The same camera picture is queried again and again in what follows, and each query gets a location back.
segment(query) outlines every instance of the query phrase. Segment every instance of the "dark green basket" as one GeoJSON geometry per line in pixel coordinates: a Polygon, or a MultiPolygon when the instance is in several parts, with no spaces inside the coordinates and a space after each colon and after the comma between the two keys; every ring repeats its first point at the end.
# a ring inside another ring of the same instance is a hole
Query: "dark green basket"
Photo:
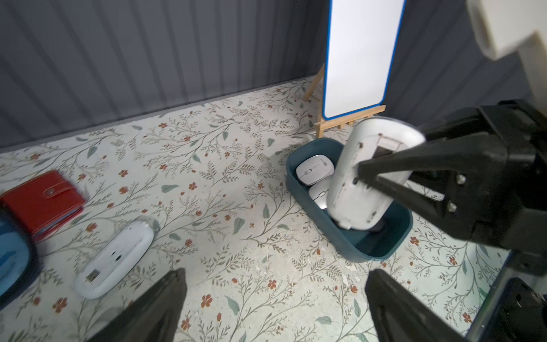
{"type": "Polygon", "coordinates": [[[344,145],[336,140],[320,138],[291,153],[287,159],[287,188],[344,258],[357,263],[386,260],[412,229],[410,210],[393,202],[383,215],[385,226],[378,232],[340,229],[334,224],[328,212],[321,210],[308,195],[310,187],[300,183],[296,177],[296,167],[317,154],[327,156],[336,167],[343,148],[344,145]]]}

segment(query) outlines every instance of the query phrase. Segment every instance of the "red flower print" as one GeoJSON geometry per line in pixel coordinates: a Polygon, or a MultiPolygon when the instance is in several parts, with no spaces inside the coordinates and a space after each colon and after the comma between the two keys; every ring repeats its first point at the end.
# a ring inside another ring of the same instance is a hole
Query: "red flower print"
{"type": "Polygon", "coordinates": [[[211,302],[213,301],[213,298],[211,298],[211,295],[205,295],[201,298],[203,301],[201,302],[201,307],[209,307],[211,305],[211,302]]]}
{"type": "Polygon", "coordinates": [[[66,306],[67,306],[67,298],[59,298],[57,303],[53,304],[51,308],[55,309],[55,313],[58,314],[66,306]]]}
{"type": "Polygon", "coordinates": [[[471,322],[472,322],[471,316],[470,316],[467,312],[464,312],[464,313],[463,313],[463,320],[464,320],[466,323],[471,323],[471,322]]]}
{"type": "Polygon", "coordinates": [[[97,228],[97,224],[96,224],[96,223],[90,223],[90,224],[88,225],[88,227],[85,228],[85,230],[87,230],[87,231],[93,231],[95,228],[97,228]]]}
{"type": "Polygon", "coordinates": [[[184,321],[182,321],[181,328],[182,328],[182,330],[190,329],[190,319],[189,318],[186,318],[184,321]]]}

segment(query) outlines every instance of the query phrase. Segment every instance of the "floral mat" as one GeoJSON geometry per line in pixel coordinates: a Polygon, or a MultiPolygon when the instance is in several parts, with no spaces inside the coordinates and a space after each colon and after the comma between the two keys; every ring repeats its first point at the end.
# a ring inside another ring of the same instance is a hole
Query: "floral mat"
{"type": "MultiPolygon", "coordinates": [[[[288,154],[314,137],[317,102],[301,100],[309,81],[1,154],[2,191],[58,169],[88,202],[38,244],[42,272],[0,311],[0,340],[85,340],[181,267],[175,341],[375,341],[364,285],[376,268],[465,333],[507,253],[414,214],[390,259],[341,258],[284,186],[288,154]],[[77,272],[141,216],[160,231],[137,266],[102,299],[74,293],[77,272]]],[[[325,136],[345,142],[351,129],[325,136]]]]}

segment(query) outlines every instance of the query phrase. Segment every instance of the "silver computer mouse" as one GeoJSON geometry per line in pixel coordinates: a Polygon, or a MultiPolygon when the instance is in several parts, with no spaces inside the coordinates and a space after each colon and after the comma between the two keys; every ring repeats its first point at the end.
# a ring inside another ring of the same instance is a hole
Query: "silver computer mouse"
{"type": "Polygon", "coordinates": [[[329,188],[332,182],[333,182],[333,177],[328,176],[320,180],[319,182],[315,183],[310,188],[309,194],[311,199],[321,209],[327,208],[327,192],[329,191],[329,188]]]}

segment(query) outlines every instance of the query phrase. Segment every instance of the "computer mouse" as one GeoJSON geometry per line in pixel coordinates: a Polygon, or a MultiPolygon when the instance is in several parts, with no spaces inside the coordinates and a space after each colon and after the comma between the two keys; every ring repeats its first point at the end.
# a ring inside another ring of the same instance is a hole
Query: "computer mouse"
{"type": "Polygon", "coordinates": [[[334,174],[333,162],[322,154],[306,159],[296,168],[296,176],[307,186],[315,184],[332,174],[334,174]]]}
{"type": "Polygon", "coordinates": [[[311,199],[317,204],[321,209],[327,208],[327,193],[329,191],[330,185],[333,182],[333,177],[328,176],[320,180],[319,182],[312,185],[309,190],[311,199]]]}

